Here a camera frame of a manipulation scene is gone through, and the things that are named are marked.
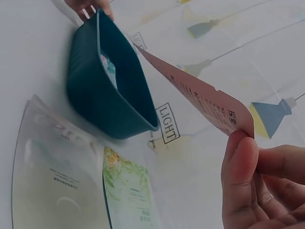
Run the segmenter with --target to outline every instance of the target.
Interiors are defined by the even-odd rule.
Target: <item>pendant lamp print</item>
[[[219,22],[219,20],[210,20],[207,17],[194,14],[189,5],[186,5],[182,10],[182,20],[189,36],[193,39],[204,36]]]
[[[202,69],[205,67],[208,67],[210,65],[211,65],[211,61],[205,60],[205,61],[202,61],[202,62],[196,63],[196,64],[177,65],[177,67],[179,69],[181,69],[182,71],[185,71],[186,73],[189,73],[190,75],[198,78]]]
[[[256,133],[271,139],[284,117],[292,114],[296,101],[304,95],[296,99],[293,97],[282,99],[279,104],[251,103],[250,113],[254,120]]]

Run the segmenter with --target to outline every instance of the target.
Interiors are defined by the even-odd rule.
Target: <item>blue lamp shade illustration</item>
[[[210,20],[209,22],[202,22],[187,28],[187,32],[193,39],[197,39],[205,35],[215,25],[218,24],[218,20]]]
[[[282,99],[278,105],[251,103],[250,113],[254,119],[255,131],[258,135],[271,139],[286,115],[292,114],[296,106],[293,97]]]

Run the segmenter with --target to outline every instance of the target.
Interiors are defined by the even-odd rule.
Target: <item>plastic packet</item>
[[[51,112],[27,104],[12,182],[15,229],[109,229],[97,140]]]

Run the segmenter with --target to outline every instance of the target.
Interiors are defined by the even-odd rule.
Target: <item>dark green plastic basket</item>
[[[117,89],[104,70],[101,54],[115,66]],[[73,37],[66,86],[74,109],[114,138],[126,139],[159,128],[139,59],[102,10]]]

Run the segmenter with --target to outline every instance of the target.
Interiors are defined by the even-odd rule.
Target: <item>hand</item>
[[[305,148],[259,149],[236,131],[221,177],[225,229],[305,228]]]
[[[95,9],[102,8],[104,13],[113,20],[113,13],[108,0],[65,0],[65,2],[83,21],[86,21],[87,18],[82,9],[87,11],[90,18],[95,14],[91,6]]]

